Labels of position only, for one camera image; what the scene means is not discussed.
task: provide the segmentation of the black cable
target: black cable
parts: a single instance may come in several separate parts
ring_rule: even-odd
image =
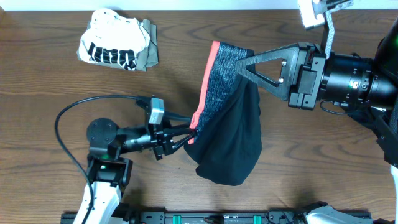
[[[81,174],[83,174],[83,177],[86,179],[86,183],[88,185],[88,188],[90,190],[90,204],[88,206],[87,209],[87,213],[85,215],[85,218],[83,219],[82,224],[86,223],[88,216],[90,215],[91,209],[93,209],[93,198],[94,198],[94,191],[93,188],[90,184],[90,180],[88,179],[88,176],[85,172],[85,170],[81,167],[80,163],[76,160],[76,158],[70,153],[70,151],[67,149],[67,147],[65,146],[65,144],[63,143],[63,141],[61,140],[61,136],[60,133],[58,131],[58,124],[60,121],[61,116],[70,108],[79,105],[80,103],[86,103],[89,102],[91,100],[98,100],[98,99],[108,99],[108,98],[124,98],[124,99],[132,99],[132,100],[136,100],[137,97],[136,96],[127,96],[127,95],[104,95],[104,96],[94,96],[94,97],[90,97],[90,98],[86,98],[86,99],[82,99],[79,101],[76,101],[74,103],[72,103],[71,105],[67,106],[66,108],[64,108],[63,110],[61,110],[61,112],[58,114],[57,118],[55,119],[55,124],[54,124],[54,130],[55,130],[55,135],[57,137],[57,140],[59,142],[59,144],[61,145],[62,149],[65,151],[65,153],[69,156],[69,158],[73,161],[73,163],[78,167],[79,171],[81,172]]]
[[[326,109],[326,108],[323,106],[324,103],[331,103],[331,104],[333,104],[334,102],[331,101],[331,100],[323,100],[323,101],[319,104],[319,106],[321,107],[322,110],[324,110],[324,111],[326,111],[326,112],[328,112],[328,113],[334,114],[334,115],[358,115],[358,113],[359,113],[359,111],[350,111],[350,112],[341,113],[341,112],[336,112],[336,111],[328,110],[328,109]]]

